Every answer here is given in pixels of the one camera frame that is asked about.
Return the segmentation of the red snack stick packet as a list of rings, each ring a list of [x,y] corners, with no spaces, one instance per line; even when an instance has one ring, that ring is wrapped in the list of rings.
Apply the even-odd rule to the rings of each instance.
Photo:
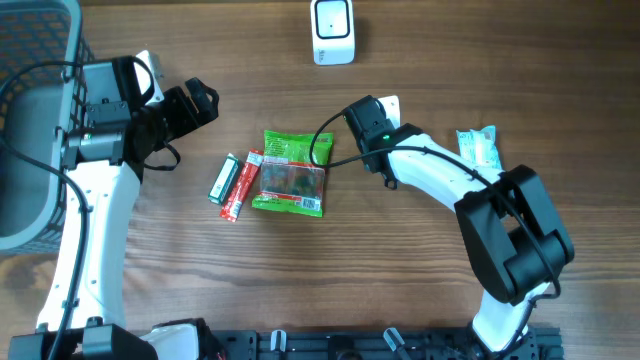
[[[259,169],[264,159],[264,152],[251,149],[247,159],[242,166],[238,180],[232,192],[223,206],[220,217],[231,222],[236,222],[242,205],[244,204],[249,191],[257,177]]]

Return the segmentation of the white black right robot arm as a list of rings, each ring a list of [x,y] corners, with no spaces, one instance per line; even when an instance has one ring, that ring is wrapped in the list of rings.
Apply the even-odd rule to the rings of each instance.
[[[395,96],[365,96],[341,113],[367,170],[384,184],[415,187],[456,216],[473,273],[484,289],[471,322],[485,353],[504,356],[524,339],[536,303],[561,293],[575,249],[537,173],[472,163],[400,122]]]

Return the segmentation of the green snack bag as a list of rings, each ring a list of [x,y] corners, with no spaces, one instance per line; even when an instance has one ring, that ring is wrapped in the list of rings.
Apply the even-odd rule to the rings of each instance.
[[[259,192],[252,207],[274,212],[323,216],[326,165],[333,146],[333,134],[264,132],[264,159]]]

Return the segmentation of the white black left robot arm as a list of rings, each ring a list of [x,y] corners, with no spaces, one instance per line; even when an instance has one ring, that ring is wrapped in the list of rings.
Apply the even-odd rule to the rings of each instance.
[[[125,328],[122,278],[129,220],[147,157],[210,122],[219,95],[198,78],[155,96],[139,86],[149,69],[133,56],[79,65],[86,117],[64,133],[58,168],[4,151],[66,186],[66,215],[53,286],[31,335],[12,338],[12,359],[222,359],[201,318],[171,321],[137,336]]]

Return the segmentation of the green white gum box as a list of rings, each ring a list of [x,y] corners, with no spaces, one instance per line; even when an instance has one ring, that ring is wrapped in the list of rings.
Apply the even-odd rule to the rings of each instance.
[[[216,205],[224,205],[237,182],[242,162],[229,153],[215,178],[215,181],[208,193],[210,202]]]

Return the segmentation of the teal tissue packet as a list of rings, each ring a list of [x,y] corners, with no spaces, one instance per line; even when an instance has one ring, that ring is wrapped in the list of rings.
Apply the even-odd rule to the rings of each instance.
[[[489,125],[481,130],[456,131],[460,156],[474,164],[502,170],[496,146],[496,127]]]

